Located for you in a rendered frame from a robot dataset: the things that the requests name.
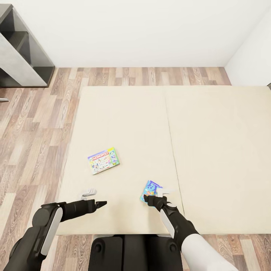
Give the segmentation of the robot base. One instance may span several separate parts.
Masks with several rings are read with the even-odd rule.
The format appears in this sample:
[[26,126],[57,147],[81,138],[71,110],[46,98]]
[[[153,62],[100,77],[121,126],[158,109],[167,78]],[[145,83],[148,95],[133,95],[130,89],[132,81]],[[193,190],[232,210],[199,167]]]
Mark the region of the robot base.
[[95,234],[88,271],[183,271],[170,234]]

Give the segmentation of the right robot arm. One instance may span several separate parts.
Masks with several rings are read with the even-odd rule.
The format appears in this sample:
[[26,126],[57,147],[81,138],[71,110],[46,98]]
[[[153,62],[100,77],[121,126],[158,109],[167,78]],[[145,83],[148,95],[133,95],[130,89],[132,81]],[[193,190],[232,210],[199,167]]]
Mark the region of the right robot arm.
[[176,205],[167,201],[163,194],[170,194],[170,189],[157,188],[156,192],[156,195],[144,195],[144,200],[160,212],[161,220],[177,242],[190,271],[239,271],[196,231]]

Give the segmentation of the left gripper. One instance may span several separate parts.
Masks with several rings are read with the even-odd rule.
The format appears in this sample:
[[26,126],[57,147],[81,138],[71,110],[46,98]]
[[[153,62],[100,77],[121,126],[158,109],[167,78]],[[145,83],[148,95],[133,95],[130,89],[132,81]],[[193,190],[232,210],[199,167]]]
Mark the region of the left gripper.
[[73,202],[75,206],[75,214],[72,219],[76,217],[83,216],[88,213],[94,213],[97,209],[105,206],[107,201],[97,201],[95,204],[95,200],[81,200]]

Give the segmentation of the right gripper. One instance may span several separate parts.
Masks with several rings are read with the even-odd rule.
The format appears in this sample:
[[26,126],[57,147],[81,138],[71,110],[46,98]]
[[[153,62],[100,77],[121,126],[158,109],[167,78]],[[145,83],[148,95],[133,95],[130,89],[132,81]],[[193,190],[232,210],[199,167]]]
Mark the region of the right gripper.
[[165,200],[167,202],[167,197],[166,196],[156,197],[155,195],[149,195],[149,196],[144,195],[144,200],[148,204],[148,206],[157,208],[158,202],[160,202],[161,200]]

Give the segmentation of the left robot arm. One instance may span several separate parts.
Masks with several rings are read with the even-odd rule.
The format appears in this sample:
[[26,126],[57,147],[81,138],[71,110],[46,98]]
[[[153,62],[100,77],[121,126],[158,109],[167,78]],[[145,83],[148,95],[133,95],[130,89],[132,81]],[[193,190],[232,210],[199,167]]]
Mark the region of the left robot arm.
[[77,201],[50,203],[41,205],[32,219],[32,226],[13,246],[9,262],[3,271],[40,271],[42,261],[46,259],[59,223],[69,219],[94,213],[105,206],[107,201],[87,200],[86,196],[96,195],[94,188],[79,192]]

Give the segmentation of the board game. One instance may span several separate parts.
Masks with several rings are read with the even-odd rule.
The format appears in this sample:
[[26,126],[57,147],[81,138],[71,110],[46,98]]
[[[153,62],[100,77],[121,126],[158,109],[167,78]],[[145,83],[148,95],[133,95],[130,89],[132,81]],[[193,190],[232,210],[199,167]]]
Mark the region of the board game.
[[156,192],[156,189],[157,188],[163,188],[162,186],[158,185],[157,183],[151,181],[151,180],[148,180],[147,184],[146,184],[146,187],[140,197],[140,200],[144,201],[144,195],[146,196],[149,196],[149,195],[156,195],[157,192]]
[[114,147],[88,157],[92,175],[120,164]]

